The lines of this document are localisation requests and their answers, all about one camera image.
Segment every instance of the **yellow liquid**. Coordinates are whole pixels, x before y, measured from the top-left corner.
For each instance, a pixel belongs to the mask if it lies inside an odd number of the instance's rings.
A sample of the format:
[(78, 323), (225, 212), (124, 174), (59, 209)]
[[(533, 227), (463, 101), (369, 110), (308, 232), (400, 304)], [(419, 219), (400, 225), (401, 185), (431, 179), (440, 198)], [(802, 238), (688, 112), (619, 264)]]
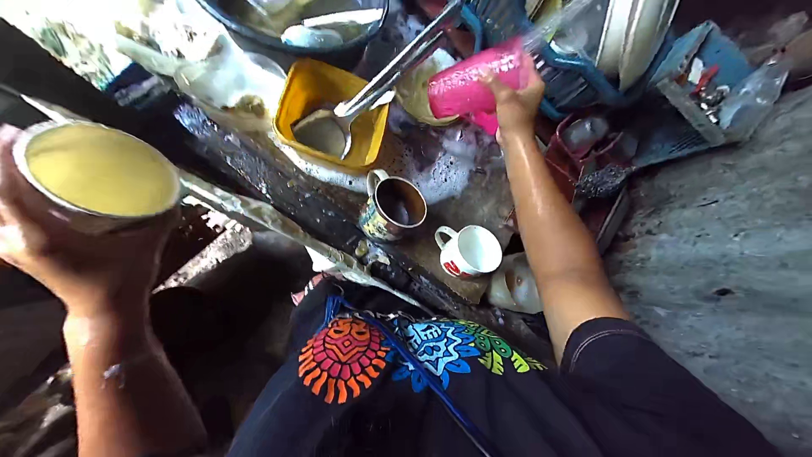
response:
[(152, 146), (96, 125), (70, 124), (35, 136), (25, 151), (43, 187), (85, 210), (153, 215), (175, 204), (178, 178)]

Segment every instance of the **metal cup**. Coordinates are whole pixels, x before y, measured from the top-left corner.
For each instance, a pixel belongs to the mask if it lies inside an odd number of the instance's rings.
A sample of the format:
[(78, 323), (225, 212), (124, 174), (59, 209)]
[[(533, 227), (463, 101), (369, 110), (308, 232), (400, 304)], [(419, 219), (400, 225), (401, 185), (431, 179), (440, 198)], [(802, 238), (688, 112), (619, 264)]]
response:
[(425, 220), (425, 198), (404, 178), (373, 170), (366, 177), (366, 192), (369, 200), (358, 224), (372, 240), (395, 242)]
[[(28, 159), (26, 158), (26, 149), (28, 148), (28, 143), (37, 135), (43, 134), (53, 128), (60, 128), (73, 124), (87, 124), (97, 127), (108, 128), (104, 125), (95, 124), (93, 122), (73, 121), (73, 120), (47, 121), (40, 124), (35, 124), (27, 128), (25, 131), (23, 131), (12, 148), (12, 157), (14, 159), (14, 163), (17, 167), (17, 170), (19, 171), (19, 174), (25, 179), (25, 181), (27, 181), (28, 184), (30, 185), (30, 187), (28, 187), (28, 191), (23, 192), (24, 204), (27, 207), (29, 207), (30, 211), (45, 211), (61, 220), (66, 221), (71, 226), (72, 229), (78, 232), (87, 233), (90, 235), (98, 235), (102, 233), (113, 232), (119, 229), (129, 228), (140, 222), (149, 220), (150, 218), (156, 215), (160, 215), (166, 211), (169, 211), (180, 200), (181, 187), (178, 171), (172, 164), (172, 162), (166, 159), (165, 159), (166, 166), (175, 176), (177, 176), (178, 185), (175, 188), (175, 195), (174, 198), (172, 199), (174, 203), (168, 205), (162, 211), (159, 211), (154, 214), (144, 214), (137, 216), (104, 214), (98, 211), (92, 211), (86, 208), (78, 207), (77, 205), (74, 205), (73, 203), (70, 203), (63, 198), (60, 198), (53, 192), (46, 189), (44, 185), (40, 184), (37, 181), (37, 179), (34, 177), (34, 175), (31, 173), (31, 170), (28, 167)], [(119, 130), (115, 130), (112, 128), (110, 130), (114, 130), (115, 132), (118, 132), (122, 135), (132, 137), (132, 135), (129, 135), (128, 133), (125, 132), (121, 132)], [(152, 147), (141, 140), (138, 141), (144, 143), (146, 146), (150, 148)]]

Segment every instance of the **orange embroidered pattern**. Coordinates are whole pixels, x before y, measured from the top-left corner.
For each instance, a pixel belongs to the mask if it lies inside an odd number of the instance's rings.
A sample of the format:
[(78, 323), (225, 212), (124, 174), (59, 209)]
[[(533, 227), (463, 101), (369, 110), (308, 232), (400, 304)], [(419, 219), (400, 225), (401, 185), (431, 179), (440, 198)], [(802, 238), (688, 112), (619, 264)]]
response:
[(389, 347), (382, 344), (378, 329), (363, 320), (333, 319), (307, 342), (299, 356), (299, 377), (316, 395), (325, 392), (324, 401), (347, 402), (361, 388), (368, 389), (387, 363)]

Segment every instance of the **yellow plastic container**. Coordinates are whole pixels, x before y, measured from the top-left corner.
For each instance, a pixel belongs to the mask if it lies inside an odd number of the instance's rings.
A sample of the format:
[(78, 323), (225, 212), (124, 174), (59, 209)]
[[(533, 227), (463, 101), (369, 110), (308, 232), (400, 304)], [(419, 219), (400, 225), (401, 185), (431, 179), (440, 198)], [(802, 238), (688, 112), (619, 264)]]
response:
[(387, 129), (388, 104), (362, 113), (353, 121), (352, 148), (344, 160), (299, 143), (293, 137), (292, 130), (293, 124), (325, 103), (338, 104), (349, 100), (366, 84), (367, 81), (360, 77), (326, 63), (312, 59), (297, 60), (287, 74), (287, 83), (274, 120), (274, 132), (282, 143), (304, 155), (356, 171), (370, 168), (378, 157)]

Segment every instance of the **gray cement wall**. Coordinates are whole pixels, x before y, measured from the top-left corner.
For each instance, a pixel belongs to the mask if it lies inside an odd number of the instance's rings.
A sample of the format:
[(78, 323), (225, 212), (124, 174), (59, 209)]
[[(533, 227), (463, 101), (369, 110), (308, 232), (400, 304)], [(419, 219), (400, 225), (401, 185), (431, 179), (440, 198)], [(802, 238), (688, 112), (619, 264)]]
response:
[(637, 322), (786, 455), (812, 455), (812, 88), (632, 196), (606, 260)]

